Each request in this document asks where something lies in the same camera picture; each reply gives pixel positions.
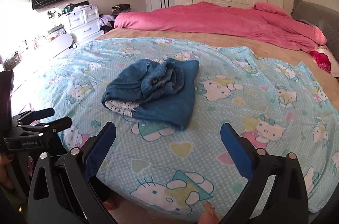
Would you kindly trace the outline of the person's left hand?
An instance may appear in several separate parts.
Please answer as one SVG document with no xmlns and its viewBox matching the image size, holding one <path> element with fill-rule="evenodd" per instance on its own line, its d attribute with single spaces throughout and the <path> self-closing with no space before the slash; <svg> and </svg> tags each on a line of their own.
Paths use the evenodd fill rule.
<svg viewBox="0 0 339 224">
<path fill-rule="evenodd" d="M 11 164 L 13 162 L 14 155 L 1 152 L 1 186 L 6 189 L 14 189 L 13 175 L 11 175 Z M 26 165 L 26 174 L 30 177 L 33 175 L 34 161 L 31 156 L 28 156 Z"/>
</svg>

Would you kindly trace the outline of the person's right hand thumb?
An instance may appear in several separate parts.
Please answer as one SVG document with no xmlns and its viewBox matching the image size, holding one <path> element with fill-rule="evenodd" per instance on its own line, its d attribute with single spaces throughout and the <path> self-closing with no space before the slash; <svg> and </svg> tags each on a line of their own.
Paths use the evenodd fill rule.
<svg viewBox="0 0 339 224">
<path fill-rule="evenodd" d="M 204 212 L 201 214 L 198 224 L 219 224 L 220 220 L 214 206 L 208 201 L 204 201 L 202 204 Z"/>
</svg>

